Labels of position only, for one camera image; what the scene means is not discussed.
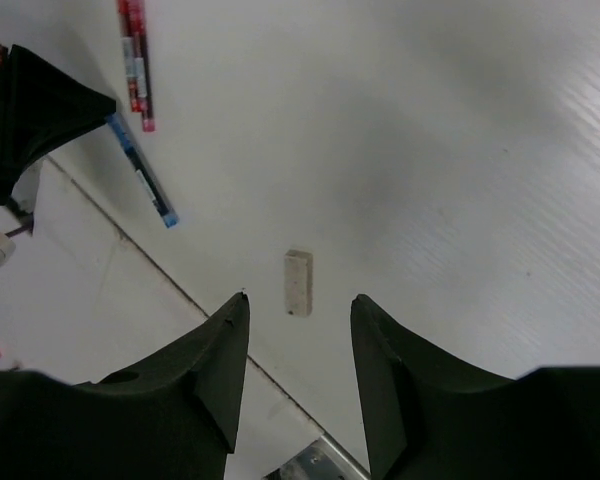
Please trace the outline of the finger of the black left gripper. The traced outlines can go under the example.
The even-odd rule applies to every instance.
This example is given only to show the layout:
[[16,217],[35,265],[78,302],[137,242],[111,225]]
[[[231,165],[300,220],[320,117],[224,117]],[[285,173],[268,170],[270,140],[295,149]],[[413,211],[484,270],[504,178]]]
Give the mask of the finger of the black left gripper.
[[115,112],[113,98],[24,47],[0,45],[0,205],[31,165]]

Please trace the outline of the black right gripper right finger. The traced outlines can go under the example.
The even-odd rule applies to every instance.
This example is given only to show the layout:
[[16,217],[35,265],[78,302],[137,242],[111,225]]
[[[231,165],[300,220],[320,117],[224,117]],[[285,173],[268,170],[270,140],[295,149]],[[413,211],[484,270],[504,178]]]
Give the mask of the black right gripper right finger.
[[508,379],[400,325],[370,297],[351,339],[375,479],[600,479],[600,366]]

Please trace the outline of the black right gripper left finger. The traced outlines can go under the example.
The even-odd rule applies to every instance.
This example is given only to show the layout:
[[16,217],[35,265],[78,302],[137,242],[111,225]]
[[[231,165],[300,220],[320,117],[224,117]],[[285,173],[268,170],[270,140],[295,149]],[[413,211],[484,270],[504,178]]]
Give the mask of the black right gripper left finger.
[[0,479],[220,479],[236,447],[246,295],[97,383],[0,371]]

